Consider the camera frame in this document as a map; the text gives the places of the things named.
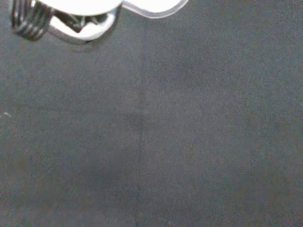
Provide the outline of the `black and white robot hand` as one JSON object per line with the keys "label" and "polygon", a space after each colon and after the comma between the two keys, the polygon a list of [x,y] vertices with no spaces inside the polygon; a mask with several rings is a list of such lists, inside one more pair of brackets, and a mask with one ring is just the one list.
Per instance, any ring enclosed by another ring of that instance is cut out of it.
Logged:
{"label": "black and white robot hand", "polygon": [[99,39],[117,21],[121,0],[11,0],[12,32],[35,42],[49,32],[70,43]]}

